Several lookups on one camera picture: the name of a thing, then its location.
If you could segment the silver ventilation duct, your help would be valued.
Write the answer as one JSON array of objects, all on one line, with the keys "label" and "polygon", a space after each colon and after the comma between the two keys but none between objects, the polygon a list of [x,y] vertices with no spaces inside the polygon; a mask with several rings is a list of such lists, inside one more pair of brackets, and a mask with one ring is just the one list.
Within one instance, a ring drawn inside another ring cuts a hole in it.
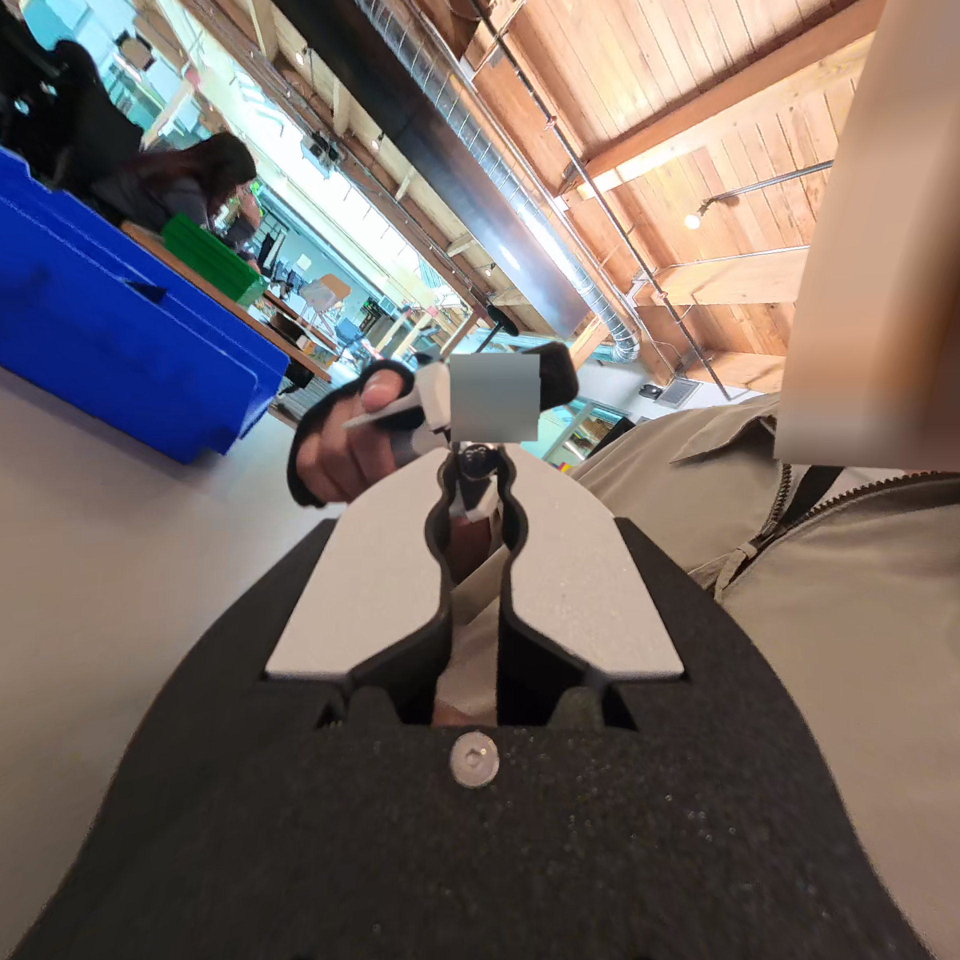
[{"label": "silver ventilation duct", "polygon": [[558,268],[588,311],[606,325],[613,360],[622,364],[639,360],[642,324],[626,295],[576,236],[532,166],[481,102],[438,31],[409,2],[359,1],[356,6],[524,224],[535,246]]}]

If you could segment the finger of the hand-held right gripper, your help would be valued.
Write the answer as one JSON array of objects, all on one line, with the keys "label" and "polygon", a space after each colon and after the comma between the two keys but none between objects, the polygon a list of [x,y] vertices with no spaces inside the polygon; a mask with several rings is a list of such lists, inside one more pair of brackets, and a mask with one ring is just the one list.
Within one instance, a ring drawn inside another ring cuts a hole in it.
[{"label": "finger of the hand-held right gripper", "polygon": [[474,522],[475,484],[472,461],[468,444],[450,446],[450,464],[445,469],[447,512],[451,522]]},{"label": "finger of the hand-held right gripper", "polygon": [[498,509],[501,481],[508,473],[503,446],[482,446],[479,454],[479,481],[484,487],[479,499],[479,518],[488,520]]}]

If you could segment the person's right forearm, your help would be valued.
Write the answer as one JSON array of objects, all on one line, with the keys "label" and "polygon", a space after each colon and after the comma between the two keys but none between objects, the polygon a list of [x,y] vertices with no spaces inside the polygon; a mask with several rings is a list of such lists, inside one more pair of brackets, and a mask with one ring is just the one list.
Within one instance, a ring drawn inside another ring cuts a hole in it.
[{"label": "person's right forearm", "polygon": [[491,553],[492,527],[489,518],[468,520],[451,517],[444,558],[454,584],[460,584],[482,566]]}]

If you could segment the blue divided storage bin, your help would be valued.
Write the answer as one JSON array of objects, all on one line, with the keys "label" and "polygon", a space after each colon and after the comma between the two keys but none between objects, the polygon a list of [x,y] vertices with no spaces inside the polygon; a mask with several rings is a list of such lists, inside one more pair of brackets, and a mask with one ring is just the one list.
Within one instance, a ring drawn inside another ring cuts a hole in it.
[{"label": "blue divided storage bin", "polygon": [[1,362],[189,464],[228,453],[257,425],[289,357],[2,150]]}]

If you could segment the green storage bin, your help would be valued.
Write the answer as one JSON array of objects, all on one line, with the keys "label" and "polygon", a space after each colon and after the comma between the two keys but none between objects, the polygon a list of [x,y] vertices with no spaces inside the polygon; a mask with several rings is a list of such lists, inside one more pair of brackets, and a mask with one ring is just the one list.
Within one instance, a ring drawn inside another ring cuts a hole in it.
[{"label": "green storage bin", "polygon": [[163,227],[165,249],[235,304],[251,306],[269,280],[215,234],[180,213]]}]

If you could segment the person's right hand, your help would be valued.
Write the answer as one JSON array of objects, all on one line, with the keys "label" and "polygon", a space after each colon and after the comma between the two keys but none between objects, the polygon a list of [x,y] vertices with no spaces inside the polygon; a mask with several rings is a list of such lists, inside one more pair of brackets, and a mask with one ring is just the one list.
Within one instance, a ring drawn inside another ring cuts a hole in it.
[{"label": "person's right hand", "polygon": [[414,375],[379,361],[310,408],[296,427],[286,480],[300,507],[351,503],[398,470],[390,435],[375,423],[346,424],[406,396]]}]

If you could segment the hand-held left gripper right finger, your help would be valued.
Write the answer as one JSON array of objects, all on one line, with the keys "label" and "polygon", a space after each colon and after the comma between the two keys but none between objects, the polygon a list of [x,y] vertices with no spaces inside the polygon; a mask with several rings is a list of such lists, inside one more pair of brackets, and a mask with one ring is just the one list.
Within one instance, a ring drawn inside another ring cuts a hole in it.
[{"label": "hand-held left gripper right finger", "polygon": [[572,689],[672,682],[685,667],[618,519],[520,446],[498,449],[507,556],[498,613],[498,714],[552,714]]}]

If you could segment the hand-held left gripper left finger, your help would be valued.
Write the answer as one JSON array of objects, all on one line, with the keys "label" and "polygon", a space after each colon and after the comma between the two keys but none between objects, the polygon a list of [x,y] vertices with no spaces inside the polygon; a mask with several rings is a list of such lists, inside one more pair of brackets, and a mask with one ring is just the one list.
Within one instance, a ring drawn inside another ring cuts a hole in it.
[{"label": "hand-held left gripper left finger", "polygon": [[366,688],[401,718],[431,718],[450,661],[450,450],[436,449],[366,490],[328,537],[265,664],[271,682]]}]

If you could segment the black office chair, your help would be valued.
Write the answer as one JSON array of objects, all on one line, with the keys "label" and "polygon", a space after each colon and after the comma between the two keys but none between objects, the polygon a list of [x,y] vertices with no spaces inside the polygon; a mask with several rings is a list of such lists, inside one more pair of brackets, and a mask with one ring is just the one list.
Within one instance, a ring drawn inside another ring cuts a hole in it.
[{"label": "black office chair", "polygon": [[45,186],[77,196],[140,151],[144,129],[111,99],[82,45],[46,50],[2,7],[1,144]]}]

